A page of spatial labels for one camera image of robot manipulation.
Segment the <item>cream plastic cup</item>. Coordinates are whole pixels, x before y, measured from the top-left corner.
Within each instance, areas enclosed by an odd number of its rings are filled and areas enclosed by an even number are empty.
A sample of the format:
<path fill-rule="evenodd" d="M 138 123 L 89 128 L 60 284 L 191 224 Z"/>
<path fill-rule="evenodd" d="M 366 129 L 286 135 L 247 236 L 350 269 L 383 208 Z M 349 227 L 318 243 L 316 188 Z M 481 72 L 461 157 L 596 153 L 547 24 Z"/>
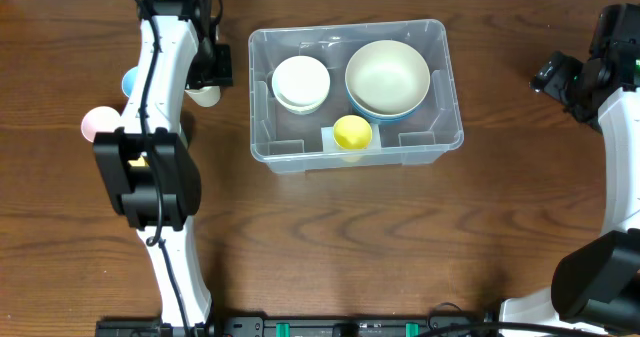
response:
<path fill-rule="evenodd" d="M 216 105 L 221 99 L 221 89 L 219 86 L 186 89 L 185 92 L 196 104 L 205 108 Z"/>

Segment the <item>blue plastic cup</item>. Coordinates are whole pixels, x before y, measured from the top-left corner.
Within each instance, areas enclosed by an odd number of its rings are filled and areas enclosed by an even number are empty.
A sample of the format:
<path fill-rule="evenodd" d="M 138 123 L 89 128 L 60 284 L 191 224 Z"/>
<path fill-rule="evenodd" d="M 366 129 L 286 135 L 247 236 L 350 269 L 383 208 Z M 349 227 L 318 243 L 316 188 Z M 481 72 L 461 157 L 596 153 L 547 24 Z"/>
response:
<path fill-rule="evenodd" d="M 121 90 L 122 93 L 129 98 L 133 91 L 136 78 L 137 78 L 138 67 L 133 67 L 128 70 L 121 80 Z"/>

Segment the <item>grey small bowl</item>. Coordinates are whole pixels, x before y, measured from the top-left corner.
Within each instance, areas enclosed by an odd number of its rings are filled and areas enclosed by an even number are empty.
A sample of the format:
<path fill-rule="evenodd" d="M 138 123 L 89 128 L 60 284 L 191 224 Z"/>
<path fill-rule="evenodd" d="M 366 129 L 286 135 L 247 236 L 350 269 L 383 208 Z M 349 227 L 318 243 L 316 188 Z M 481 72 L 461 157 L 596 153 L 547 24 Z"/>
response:
<path fill-rule="evenodd" d="M 290 106 L 285 104 L 281 104 L 281 106 L 284 107 L 290 113 L 297 114 L 297 115 L 308 115 L 317 111 L 320 107 L 320 104 L 302 106 L 302 107 Z"/>

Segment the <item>white small bowl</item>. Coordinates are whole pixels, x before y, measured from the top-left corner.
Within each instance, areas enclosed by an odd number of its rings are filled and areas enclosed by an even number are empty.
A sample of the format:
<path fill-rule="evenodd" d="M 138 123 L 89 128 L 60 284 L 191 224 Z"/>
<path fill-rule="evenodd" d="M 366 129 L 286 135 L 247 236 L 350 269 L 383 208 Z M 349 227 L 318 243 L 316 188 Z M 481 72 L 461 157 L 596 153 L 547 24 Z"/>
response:
<path fill-rule="evenodd" d="M 330 85 L 328 69 L 309 56 L 284 60 L 276 67 L 271 81 L 275 98 L 281 104 L 296 107 L 322 104 Z"/>

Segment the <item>pink plastic cup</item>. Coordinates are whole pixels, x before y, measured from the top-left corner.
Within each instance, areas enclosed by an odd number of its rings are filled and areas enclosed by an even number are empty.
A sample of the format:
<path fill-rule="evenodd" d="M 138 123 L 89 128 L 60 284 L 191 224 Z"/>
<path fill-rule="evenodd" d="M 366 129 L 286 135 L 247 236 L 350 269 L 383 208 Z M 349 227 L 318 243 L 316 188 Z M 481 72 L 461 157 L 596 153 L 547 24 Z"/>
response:
<path fill-rule="evenodd" d="M 119 126 L 119 112 L 108 106 L 99 106 L 90 110 L 82 119 L 81 133 L 83 137 L 93 142 L 97 133 L 110 133 Z"/>

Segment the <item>dark blue bowl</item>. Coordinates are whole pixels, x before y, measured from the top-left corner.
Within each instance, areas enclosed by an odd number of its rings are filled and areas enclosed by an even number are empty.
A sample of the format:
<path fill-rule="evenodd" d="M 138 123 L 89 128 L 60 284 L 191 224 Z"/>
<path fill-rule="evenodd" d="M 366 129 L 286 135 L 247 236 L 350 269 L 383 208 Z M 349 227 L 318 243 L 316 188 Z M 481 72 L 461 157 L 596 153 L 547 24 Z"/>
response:
<path fill-rule="evenodd" d="M 420 106 L 417 106 L 416 108 L 413 108 L 406 113 L 401 113 L 396 115 L 383 115 L 383 114 L 368 111 L 364 107 L 360 106 L 351 95 L 348 96 L 348 100 L 356 114 L 360 115 L 361 117 L 365 118 L 366 120 L 372 123 L 377 123 L 377 124 L 390 124 L 390 123 L 396 123 L 396 122 L 402 121 L 404 119 L 409 118 L 412 114 L 414 114 L 420 108 Z"/>

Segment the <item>beige bowl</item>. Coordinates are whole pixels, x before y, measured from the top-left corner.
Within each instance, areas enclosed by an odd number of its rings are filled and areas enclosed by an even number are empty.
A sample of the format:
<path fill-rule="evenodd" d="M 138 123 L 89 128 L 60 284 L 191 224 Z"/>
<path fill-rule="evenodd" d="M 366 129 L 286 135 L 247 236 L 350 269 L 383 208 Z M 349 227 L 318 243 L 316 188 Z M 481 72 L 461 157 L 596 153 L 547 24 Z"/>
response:
<path fill-rule="evenodd" d="M 410 45 L 379 40 L 358 49 L 347 63 L 348 96 L 368 111 L 383 115 L 406 113 L 424 101 L 431 72 L 426 60 Z"/>

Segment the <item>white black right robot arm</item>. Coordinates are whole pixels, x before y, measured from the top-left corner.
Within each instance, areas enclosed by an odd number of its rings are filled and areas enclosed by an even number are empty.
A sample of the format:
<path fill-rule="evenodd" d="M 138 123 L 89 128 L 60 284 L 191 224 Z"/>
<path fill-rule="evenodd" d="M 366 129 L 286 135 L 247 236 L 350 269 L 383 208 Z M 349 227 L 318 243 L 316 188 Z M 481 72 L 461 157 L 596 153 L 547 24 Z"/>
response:
<path fill-rule="evenodd" d="M 639 332 L 639 7 L 598 18 L 581 62 L 560 51 L 530 82 L 605 145 L 606 201 L 599 236 L 564 257 L 549 287 L 501 303 L 498 336 Z"/>

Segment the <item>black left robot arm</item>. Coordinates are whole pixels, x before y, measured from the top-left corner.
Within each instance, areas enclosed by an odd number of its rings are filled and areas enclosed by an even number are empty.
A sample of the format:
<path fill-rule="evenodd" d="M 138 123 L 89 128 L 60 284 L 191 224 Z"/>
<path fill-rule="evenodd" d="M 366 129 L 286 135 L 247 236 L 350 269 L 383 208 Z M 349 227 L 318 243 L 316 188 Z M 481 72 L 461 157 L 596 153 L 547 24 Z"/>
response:
<path fill-rule="evenodd" d="M 96 324 L 98 336 L 217 336 L 197 256 L 201 176 L 181 127 L 183 99 L 215 105 L 233 84 L 230 47 L 217 41 L 222 0 L 134 0 L 138 71 L 118 125 L 93 141 L 114 211 L 137 231 L 161 294 L 157 319 Z"/>

